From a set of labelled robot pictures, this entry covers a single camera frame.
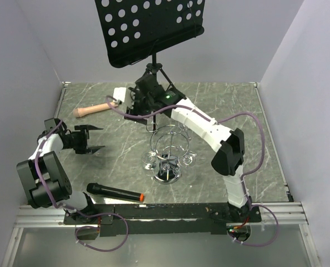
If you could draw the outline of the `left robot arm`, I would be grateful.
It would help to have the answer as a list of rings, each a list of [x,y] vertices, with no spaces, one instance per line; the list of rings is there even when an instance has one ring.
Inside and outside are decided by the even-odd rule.
[[[62,150],[73,150],[80,155],[96,153],[102,146],[88,145],[89,132],[101,128],[77,125],[71,131],[58,118],[47,119],[44,125],[45,130],[37,138],[34,153],[16,166],[27,204],[34,209],[61,208],[74,221],[94,222],[97,209],[91,197],[86,192],[72,189],[58,154]]]

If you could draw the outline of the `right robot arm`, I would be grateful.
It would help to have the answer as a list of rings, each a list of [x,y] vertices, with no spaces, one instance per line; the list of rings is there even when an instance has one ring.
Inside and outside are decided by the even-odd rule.
[[[146,74],[135,87],[116,89],[113,93],[127,107],[128,118],[142,121],[159,112],[189,128],[215,152],[213,169],[223,176],[228,194],[229,214],[234,221],[249,215],[249,196],[243,182],[244,133],[232,130],[206,115],[174,85],[164,89],[157,79]]]

